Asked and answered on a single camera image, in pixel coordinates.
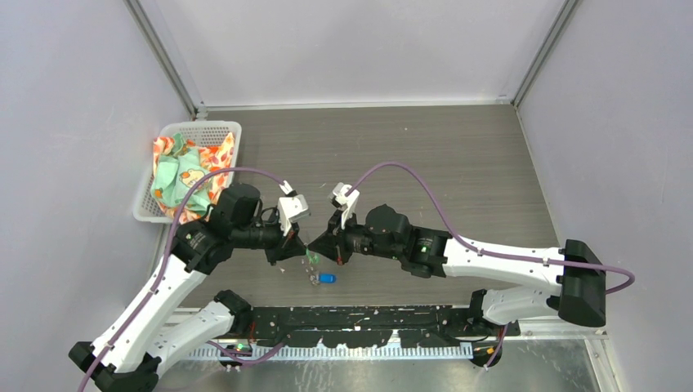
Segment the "green key tag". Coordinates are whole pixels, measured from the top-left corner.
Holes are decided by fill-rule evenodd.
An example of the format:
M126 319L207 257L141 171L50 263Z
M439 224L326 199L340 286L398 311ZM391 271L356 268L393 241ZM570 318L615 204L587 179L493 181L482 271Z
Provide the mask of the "green key tag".
M310 265L318 265L320 263L320 256L310 250L306 251L306 258Z

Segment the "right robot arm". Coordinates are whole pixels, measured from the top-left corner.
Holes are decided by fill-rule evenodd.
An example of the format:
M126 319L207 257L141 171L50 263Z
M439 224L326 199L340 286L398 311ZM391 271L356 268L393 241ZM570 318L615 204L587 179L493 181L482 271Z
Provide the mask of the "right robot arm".
M308 248L339 265L355 253L400 262L420 278L475 277L504 281L504 290L479 289L469 302L467 326L487 335L518 319L557 315L582 327L606 325L606 274L589 247L569 240L563 248L509 247L457 240L429 229L383 204L364 223L335 211L327 229Z

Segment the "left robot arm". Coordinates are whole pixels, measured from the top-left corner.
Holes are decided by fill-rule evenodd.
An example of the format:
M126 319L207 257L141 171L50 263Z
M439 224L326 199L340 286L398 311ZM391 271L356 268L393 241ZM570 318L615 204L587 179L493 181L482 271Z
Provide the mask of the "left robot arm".
M309 216L305 197L294 190L279 198L262 220L257 188L235 184L222 190L208 216L179 226L156 272L118 319L93 342L80 341L69 358L101 391L151 391L177 362L213 338L244 336L251 305L221 292L175 327L174 311L235 249L263 250L275 264L304 254L298 220Z

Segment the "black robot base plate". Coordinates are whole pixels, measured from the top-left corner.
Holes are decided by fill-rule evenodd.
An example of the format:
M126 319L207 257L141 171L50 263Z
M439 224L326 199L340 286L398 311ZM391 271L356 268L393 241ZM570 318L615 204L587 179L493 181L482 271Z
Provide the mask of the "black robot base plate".
M452 305L254 307L236 317L229 336L268 347L445 348L492 341L503 328Z

